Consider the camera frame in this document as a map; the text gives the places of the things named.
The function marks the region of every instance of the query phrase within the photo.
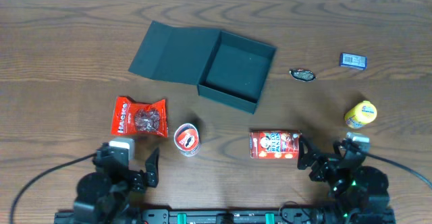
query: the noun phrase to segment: black wire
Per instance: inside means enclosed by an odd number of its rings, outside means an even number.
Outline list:
[[[307,217],[309,217],[309,219],[307,219],[307,220],[305,220],[305,221],[302,221],[302,222],[307,222],[307,221],[310,221],[310,220],[311,220],[311,216],[310,216],[310,215],[309,215],[309,214],[308,214],[308,213],[303,209],[303,207],[301,207],[297,202],[290,200],[290,201],[285,202],[285,203],[284,203],[284,204],[279,208],[279,211],[277,212],[277,214],[278,214],[278,215],[282,218],[282,220],[284,220],[286,223],[288,223],[288,224],[294,224],[293,222],[291,222],[291,221],[285,219],[283,215],[281,215],[281,209],[282,209],[282,207],[286,206],[286,204],[288,204],[288,203],[294,203],[294,204],[296,204],[297,207],[300,208],[300,209],[302,209],[302,212],[303,212]]]
[[[70,161],[69,163],[64,163],[64,164],[62,164],[62,165],[58,165],[58,166],[56,166],[56,167],[53,167],[53,168],[50,168],[50,169],[48,169],[48,170],[46,170],[46,171],[44,171],[43,173],[41,173],[41,174],[39,174],[39,175],[37,175],[36,177],[34,177],[32,180],[30,180],[21,190],[20,190],[20,192],[17,194],[17,196],[15,197],[15,199],[13,200],[13,202],[12,202],[12,205],[11,205],[11,212],[10,212],[10,214],[9,214],[9,223],[10,224],[14,224],[14,213],[15,213],[15,209],[16,209],[16,206],[17,206],[17,204],[18,204],[18,201],[20,201],[20,198],[21,198],[21,196],[22,196],[22,194],[32,185],[32,184],[34,184],[36,181],[38,181],[41,177],[43,177],[43,176],[45,176],[46,174],[48,174],[48,173],[51,173],[51,172],[54,172],[55,170],[58,170],[58,169],[61,169],[62,167],[67,167],[67,166],[69,166],[69,165],[72,165],[72,164],[75,164],[75,163],[79,163],[80,161],[84,161],[84,160],[86,160],[86,159],[89,159],[89,158],[91,158],[91,157],[95,157],[96,156],[96,153],[93,153],[93,154],[90,154],[90,155],[88,155],[88,156],[85,156],[85,157],[81,157],[81,158],[79,158],[79,159],[76,159],[76,160],[73,160],[73,161]]]
[[[364,151],[359,150],[359,149],[356,149],[356,151],[358,151],[359,153],[361,153],[361,154],[363,154],[365,156],[372,157],[374,159],[377,159],[377,160],[383,161],[385,163],[389,163],[389,164],[391,164],[393,166],[399,167],[399,168],[401,168],[401,169],[403,169],[403,170],[405,170],[405,171],[413,174],[414,176],[418,177],[420,180],[422,180],[423,182],[425,182],[432,189],[432,182],[430,180],[428,180],[425,176],[423,176],[420,173],[416,172],[415,170],[412,170],[411,168],[409,168],[407,166],[404,166],[404,165],[402,165],[400,163],[397,163],[395,161],[392,161],[392,160],[389,160],[389,159],[385,159],[383,157],[378,157],[377,155],[374,155],[374,154],[371,154],[371,153],[368,153],[368,152],[364,152]]]

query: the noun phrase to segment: red bag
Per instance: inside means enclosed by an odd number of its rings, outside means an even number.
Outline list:
[[[116,136],[155,134],[168,137],[165,99],[146,104],[135,103],[125,96],[117,97],[111,134]]]

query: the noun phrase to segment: open box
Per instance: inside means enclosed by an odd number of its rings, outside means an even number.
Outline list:
[[[201,96],[254,113],[275,51],[219,29],[152,22],[129,72],[197,85]]]

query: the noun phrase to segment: yellow container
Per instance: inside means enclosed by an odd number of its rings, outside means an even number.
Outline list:
[[[363,101],[345,114],[348,127],[358,129],[371,123],[377,118],[377,108],[369,101]]]

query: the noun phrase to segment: red snack box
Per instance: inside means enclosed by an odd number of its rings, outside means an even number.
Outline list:
[[[257,130],[249,133],[253,159],[296,159],[300,131]]]
[[[155,134],[168,137],[165,99],[146,104],[135,103],[126,96],[117,97],[111,134],[116,136]]]

